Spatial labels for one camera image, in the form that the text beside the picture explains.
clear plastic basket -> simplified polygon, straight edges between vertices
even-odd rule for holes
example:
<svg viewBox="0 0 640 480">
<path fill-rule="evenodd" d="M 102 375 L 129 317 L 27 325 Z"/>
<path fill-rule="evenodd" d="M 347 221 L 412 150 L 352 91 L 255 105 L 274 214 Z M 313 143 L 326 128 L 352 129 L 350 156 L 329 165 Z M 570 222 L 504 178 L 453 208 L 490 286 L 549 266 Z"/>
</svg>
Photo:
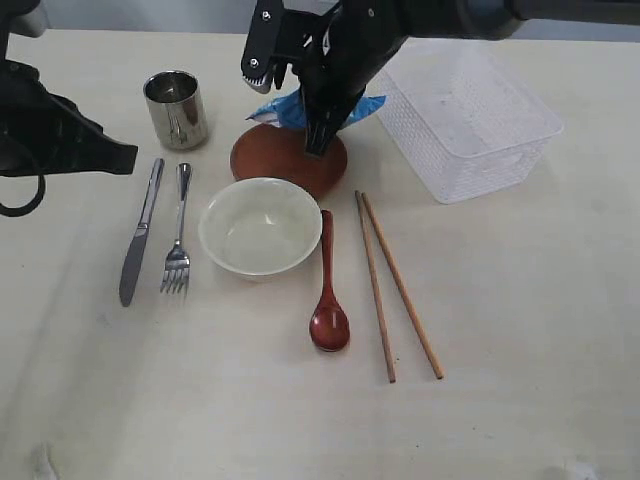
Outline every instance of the clear plastic basket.
<svg viewBox="0 0 640 480">
<path fill-rule="evenodd" d="M 478 42 L 408 42 L 376 78 L 378 112 L 441 203 L 522 182 L 563 124 Z"/>
</svg>

chopsticks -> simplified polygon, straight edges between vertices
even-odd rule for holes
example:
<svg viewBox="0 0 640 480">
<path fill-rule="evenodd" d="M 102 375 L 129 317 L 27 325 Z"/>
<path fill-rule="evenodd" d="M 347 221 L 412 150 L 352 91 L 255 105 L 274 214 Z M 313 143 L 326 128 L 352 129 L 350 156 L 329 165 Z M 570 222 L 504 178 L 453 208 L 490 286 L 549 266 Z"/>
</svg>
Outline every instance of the chopsticks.
<svg viewBox="0 0 640 480">
<path fill-rule="evenodd" d="M 356 203 L 358 204 L 358 214 L 360 215 L 360 226 L 362 227 L 362 239 L 364 240 L 364 248 L 367 251 L 367 262 L 369 264 L 369 274 L 371 275 L 371 288 L 373 288 L 373 298 L 376 302 L 376 314 L 378 315 L 378 325 L 380 327 L 380 336 L 382 337 L 382 348 L 384 349 L 384 360 L 387 362 L 387 375 L 389 383 L 396 382 L 396 371 L 393 366 L 393 356 L 391 355 L 391 345 L 389 344 L 389 333 L 387 332 L 387 323 L 384 319 L 384 311 L 382 310 L 382 298 L 380 297 L 380 287 L 378 286 L 378 277 L 376 275 L 376 265 L 373 260 L 373 251 L 371 246 L 371 236 L 365 220 L 364 204 L 360 192 L 356 192 Z"/>
<path fill-rule="evenodd" d="M 380 226 L 380 223 L 378 222 L 375 213 L 373 211 L 373 206 L 371 205 L 371 202 L 369 201 L 369 198 L 367 197 L 366 193 L 360 193 L 360 192 L 356 192 L 356 199 L 358 201 L 358 209 L 360 211 L 361 208 L 361 203 L 364 204 L 364 207 L 367 211 L 367 213 L 369 214 L 369 218 L 371 220 L 371 224 L 373 225 L 373 229 L 376 232 L 376 236 L 378 237 L 378 241 L 380 242 L 380 247 L 382 248 L 382 252 L 384 253 L 385 258 L 387 259 L 387 263 L 389 264 L 389 269 L 391 270 L 391 275 L 393 276 L 393 279 L 396 282 L 396 286 L 398 287 L 398 290 L 400 292 L 400 296 L 402 297 L 402 301 L 404 302 L 404 305 L 407 309 L 407 313 L 409 314 L 409 318 L 411 319 L 411 323 L 413 323 L 413 328 L 415 329 L 416 333 L 418 334 L 418 338 L 420 339 L 420 344 L 422 345 L 422 348 L 425 352 L 425 354 L 427 355 L 427 358 L 429 360 L 429 362 L 431 363 L 431 367 L 433 368 L 433 373 L 435 373 L 436 378 L 437 379 L 442 379 L 444 378 L 444 373 L 442 371 L 442 366 L 440 365 L 440 361 L 438 360 L 437 355 L 435 354 L 435 352 L 433 351 L 433 348 L 431 348 L 431 344 L 429 343 L 429 339 L 427 337 L 426 332 L 424 331 L 424 328 L 422 326 L 422 323 L 420 321 L 420 317 L 418 317 L 418 313 L 416 312 L 415 307 L 413 306 L 413 303 L 411 302 L 411 299 L 409 298 L 409 294 L 407 293 L 407 289 L 404 286 L 404 282 L 402 281 L 402 277 L 400 276 L 400 272 L 398 271 L 398 267 L 396 265 L 395 260 L 393 259 L 393 255 L 391 254 L 391 250 L 389 249 L 389 245 L 387 244 L 387 241 L 384 238 L 384 233 L 382 231 L 382 227 Z M 361 224 L 363 227 L 363 235 L 366 236 L 365 234 L 365 230 L 366 230 L 366 226 L 364 224 L 364 219 L 361 215 Z M 367 258 L 369 259 L 371 257 L 371 248 L 369 245 L 369 248 L 367 248 L 367 240 L 365 239 L 365 248 L 367 249 Z M 372 277 L 371 279 L 371 283 L 373 285 L 374 283 L 374 276 L 376 275 L 375 272 L 375 267 L 372 269 L 371 265 L 373 262 L 373 258 L 370 258 L 369 260 L 369 273 Z M 376 294 L 376 288 L 374 287 L 374 296 L 376 296 L 379 300 L 379 296 L 380 296 L 380 292 L 378 290 L 378 293 Z M 376 300 L 376 311 L 378 309 L 378 300 Z"/>
</svg>

metal cup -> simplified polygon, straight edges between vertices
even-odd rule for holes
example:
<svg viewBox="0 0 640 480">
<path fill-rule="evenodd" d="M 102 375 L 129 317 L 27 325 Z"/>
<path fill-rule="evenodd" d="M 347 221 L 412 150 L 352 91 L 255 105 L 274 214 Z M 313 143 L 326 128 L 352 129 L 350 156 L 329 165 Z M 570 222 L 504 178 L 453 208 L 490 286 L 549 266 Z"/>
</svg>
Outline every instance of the metal cup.
<svg viewBox="0 0 640 480">
<path fill-rule="evenodd" d="M 207 138 L 207 119 L 196 77 L 169 70 L 147 80 L 143 90 L 156 134 L 165 147 L 186 150 Z"/>
</svg>

brown plate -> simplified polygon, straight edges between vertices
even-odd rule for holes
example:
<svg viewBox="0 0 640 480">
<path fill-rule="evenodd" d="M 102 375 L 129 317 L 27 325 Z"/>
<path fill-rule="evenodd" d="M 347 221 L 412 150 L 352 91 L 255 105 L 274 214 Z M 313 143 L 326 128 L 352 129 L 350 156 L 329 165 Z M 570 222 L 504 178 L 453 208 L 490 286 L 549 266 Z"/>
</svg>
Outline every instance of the brown plate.
<svg viewBox="0 0 640 480">
<path fill-rule="evenodd" d="M 231 151 L 231 171 L 236 180 L 273 177 L 304 188 L 316 200 L 325 196 L 347 168 L 347 150 L 338 137 L 324 157 L 304 153 L 304 131 L 260 124 L 247 130 Z"/>
</svg>

white bowl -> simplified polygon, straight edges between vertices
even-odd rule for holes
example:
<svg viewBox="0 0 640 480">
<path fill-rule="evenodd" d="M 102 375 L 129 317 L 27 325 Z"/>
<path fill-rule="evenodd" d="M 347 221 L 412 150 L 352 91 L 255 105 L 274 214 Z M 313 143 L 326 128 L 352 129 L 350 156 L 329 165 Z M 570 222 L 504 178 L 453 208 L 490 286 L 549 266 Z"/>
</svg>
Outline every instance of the white bowl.
<svg viewBox="0 0 640 480">
<path fill-rule="evenodd" d="M 198 234 L 216 264 L 262 281 L 291 270 L 313 252 L 322 235 L 322 214 L 313 197 L 297 185 L 252 178 L 213 197 Z"/>
</svg>

